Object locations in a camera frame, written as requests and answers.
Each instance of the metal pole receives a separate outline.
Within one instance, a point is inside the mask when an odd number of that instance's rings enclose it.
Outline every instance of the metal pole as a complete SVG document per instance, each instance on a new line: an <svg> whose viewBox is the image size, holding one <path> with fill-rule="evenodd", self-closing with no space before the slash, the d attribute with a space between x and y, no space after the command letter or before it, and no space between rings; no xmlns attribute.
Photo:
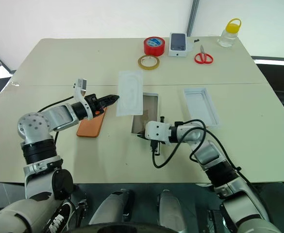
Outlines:
<svg viewBox="0 0 284 233"><path fill-rule="evenodd" d="M199 2L200 0L192 1L190 17L189 17L188 26L187 26L187 36L191 36L192 34L192 30L194 28L194 23L195 23L197 11L198 11Z"/></svg>

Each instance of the tape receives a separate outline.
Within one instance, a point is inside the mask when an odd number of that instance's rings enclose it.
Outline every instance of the tape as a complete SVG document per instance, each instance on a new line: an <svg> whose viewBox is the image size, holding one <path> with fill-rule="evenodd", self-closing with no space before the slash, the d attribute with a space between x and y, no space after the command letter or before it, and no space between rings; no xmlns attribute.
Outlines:
<svg viewBox="0 0 284 233"><path fill-rule="evenodd" d="M147 58L152 58L152 59L155 59L156 60L156 64L154 64L153 66L145 66L143 65L143 61ZM142 69L146 69L146 70L151 70L151 69L156 69L159 64L160 64L160 60L158 57L156 56L153 56L153 55L144 55L144 56L141 56L138 61L137 61L138 65L142 68Z"/></svg>
<svg viewBox="0 0 284 233"><path fill-rule="evenodd" d="M165 40L152 36L144 40L144 53L146 55L161 56L165 52Z"/></svg>

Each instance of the white wall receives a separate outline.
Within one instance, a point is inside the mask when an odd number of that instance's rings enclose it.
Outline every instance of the white wall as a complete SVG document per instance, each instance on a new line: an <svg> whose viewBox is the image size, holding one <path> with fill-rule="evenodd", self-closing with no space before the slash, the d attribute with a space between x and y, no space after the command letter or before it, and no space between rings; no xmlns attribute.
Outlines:
<svg viewBox="0 0 284 233"><path fill-rule="evenodd" d="M192 35L220 35L235 17L250 55L284 57L284 0L200 0Z"/></svg>
<svg viewBox="0 0 284 233"><path fill-rule="evenodd" d="M0 0L0 59L17 69L41 38L169 36L185 32L192 0ZM251 55L284 57L284 0L200 0L193 36L239 17Z"/></svg>
<svg viewBox="0 0 284 233"><path fill-rule="evenodd" d="M0 59L17 69L41 38L185 32L191 4L191 0L0 0Z"/></svg>

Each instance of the red tape roll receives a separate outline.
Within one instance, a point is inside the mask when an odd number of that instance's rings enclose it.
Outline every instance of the red tape roll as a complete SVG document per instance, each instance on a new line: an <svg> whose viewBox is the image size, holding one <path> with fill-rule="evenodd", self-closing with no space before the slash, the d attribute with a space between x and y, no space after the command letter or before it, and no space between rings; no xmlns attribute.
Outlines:
<svg viewBox="0 0 284 233"><path fill-rule="evenodd" d="M165 52L165 40L152 36L144 40L144 53L146 55L161 56Z"/></svg>

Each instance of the orange phone case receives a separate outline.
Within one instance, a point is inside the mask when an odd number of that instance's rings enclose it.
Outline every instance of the orange phone case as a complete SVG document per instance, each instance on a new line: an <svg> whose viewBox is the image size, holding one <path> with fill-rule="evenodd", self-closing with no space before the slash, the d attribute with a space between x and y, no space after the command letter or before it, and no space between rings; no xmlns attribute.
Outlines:
<svg viewBox="0 0 284 233"><path fill-rule="evenodd" d="M91 120L84 119L80 122L76 135L79 137L97 137L99 136L103 119L107 108L104 108L104 113Z"/></svg>

